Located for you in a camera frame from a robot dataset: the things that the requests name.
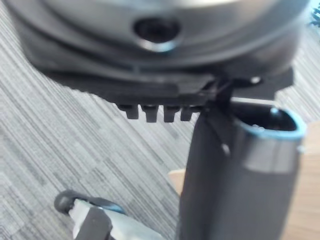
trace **striped carpet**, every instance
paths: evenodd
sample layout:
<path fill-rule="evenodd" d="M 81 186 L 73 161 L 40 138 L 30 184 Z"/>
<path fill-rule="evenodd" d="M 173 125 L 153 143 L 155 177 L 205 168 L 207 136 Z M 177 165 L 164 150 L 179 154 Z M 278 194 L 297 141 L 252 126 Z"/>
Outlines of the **striped carpet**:
<path fill-rule="evenodd" d="M 294 65 L 296 85 L 278 102 L 306 122 L 320 120 L 316 29 L 306 31 Z M 2 239 L 70 240 L 71 220 L 53 208 L 65 189 L 120 203 L 173 238 L 179 199 L 167 173 L 185 165 L 196 116 L 173 124 L 128 121 L 114 105 L 46 79 L 24 59 L 2 3 L 0 84 Z"/>

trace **caster wheel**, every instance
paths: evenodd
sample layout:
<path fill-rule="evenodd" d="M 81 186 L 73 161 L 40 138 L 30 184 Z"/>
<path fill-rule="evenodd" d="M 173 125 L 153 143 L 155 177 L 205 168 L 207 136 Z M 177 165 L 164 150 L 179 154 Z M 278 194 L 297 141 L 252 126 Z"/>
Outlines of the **caster wheel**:
<path fill-rule="evenodd" d="M 59 193 L 54 200 L 54 208 L 62 214 L 68 215 L 73 208 L 76 199 L 87 201 L 88 197 L 73 190 L 65 190 Z"/>
<path fill-rule="evenodd" d="M 84 194 L 73 190 L 65 190 L 59 193 L 54 200 L 54 208 L 62 214 L 68 215 L 69 211 L 73 208 L 76 199 L 86 201 L 96 207 L 102 209 L 110 210 L 120 214 L 127 215 L 125 210 L 118 204 L 109 201 L 101 197 L 88 197 Z"/>
<path fill-rule="evenodd" d="M 113 211 L 113 212 L 117 212 L 117 213 L 120 213 L 120 214 L 124 214 L 124 215 L 127 215 L 125 210 L 118 204 L 112 202 L 112 201 L 109 201 L 107 199 L 104 199 L 104 198 L 101 198 L 101 197 L 90 197 L 88 199 L 88 201 L 92 204 L 92 205 L 95 205 L 97 207 L 101 207 L 103 209 L 106 209 L 106 210 L 110 210 L 110 211 Z"/>

